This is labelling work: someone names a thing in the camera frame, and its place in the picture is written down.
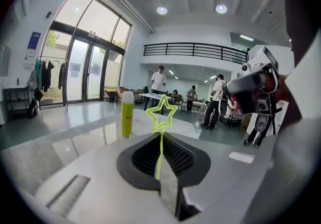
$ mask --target black bag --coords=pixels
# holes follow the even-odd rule
[[[44,95],[41,93],[41,91],[39,90],[39,88],[36,88],[36,90],[35,90],[35,99],[36,99],[37,101],[40,101],[43,96],[44,96]]]
[[[30,119],[32,119],[33,117],[35,117],[37,115],[37,105],[36,105],[36,101],[33,98],[30,103],[30,106],[27,110],[27,113],[28,113],[28,117]]]

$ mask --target black hair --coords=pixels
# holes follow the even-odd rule
[[[219,74],[219,75],[217,76],[216,80],[217,80],[218,78],[220,78],[221,80],[224,80],[224,76],[223,76],[222,74]]]

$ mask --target white shirt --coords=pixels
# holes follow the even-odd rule
[[[212,92],[216,91],[214,94],[214,101],[219,101],[222,99],[223,91],[222,91],[222,85],[224,84],[224,80],[217,80],[214,84],[214,87],[212,89]]]
[[[163,90],[163,83],[166,83],[166,75],[155,72],[151,77],[152,86],[151,88],[157,91]]]

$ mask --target shoe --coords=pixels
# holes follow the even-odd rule
[[[201,124],[201,127],[204,128],[204,129],[208,129],[209,127],[204,125],[203,123]]]

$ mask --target balcony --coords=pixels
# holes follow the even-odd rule
[[[198,56],[230,61],[238,64],[244,64],[248,61],[247,52],[219,45],[179,42],[150,44],[144,46],[144,56]]]

